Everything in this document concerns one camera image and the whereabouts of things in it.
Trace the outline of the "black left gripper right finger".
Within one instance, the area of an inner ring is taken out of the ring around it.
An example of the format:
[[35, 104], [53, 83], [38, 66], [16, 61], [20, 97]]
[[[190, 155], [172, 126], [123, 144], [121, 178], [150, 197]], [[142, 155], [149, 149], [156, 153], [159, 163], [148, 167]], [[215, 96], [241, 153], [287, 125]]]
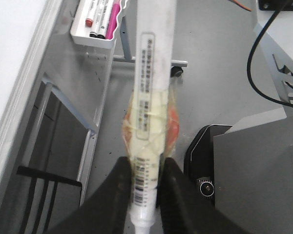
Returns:
[[246, 234], [247, 232], [201, 198], [176, 161], [166, 158], [159, 206], [165, 234]]

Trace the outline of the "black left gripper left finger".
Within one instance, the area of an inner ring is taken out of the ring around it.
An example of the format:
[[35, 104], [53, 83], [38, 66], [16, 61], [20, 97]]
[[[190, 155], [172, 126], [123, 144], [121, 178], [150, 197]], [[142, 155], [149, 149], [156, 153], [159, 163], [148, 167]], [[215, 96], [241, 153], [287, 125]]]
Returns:
[[131, 194], [131, 165], [120, 157], [96, 192], [48, 234], [122, 234]]

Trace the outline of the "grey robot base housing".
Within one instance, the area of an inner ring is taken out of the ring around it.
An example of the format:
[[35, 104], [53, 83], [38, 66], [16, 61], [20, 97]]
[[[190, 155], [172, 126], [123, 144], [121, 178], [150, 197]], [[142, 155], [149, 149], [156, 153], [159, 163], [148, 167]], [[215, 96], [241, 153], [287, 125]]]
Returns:
[[[293, 20], [261, 40], [278, 95], [293, 103]], [[253, 234], [293, 234], [293, 108], [244, 117], [214, 138], [215, 206]]]

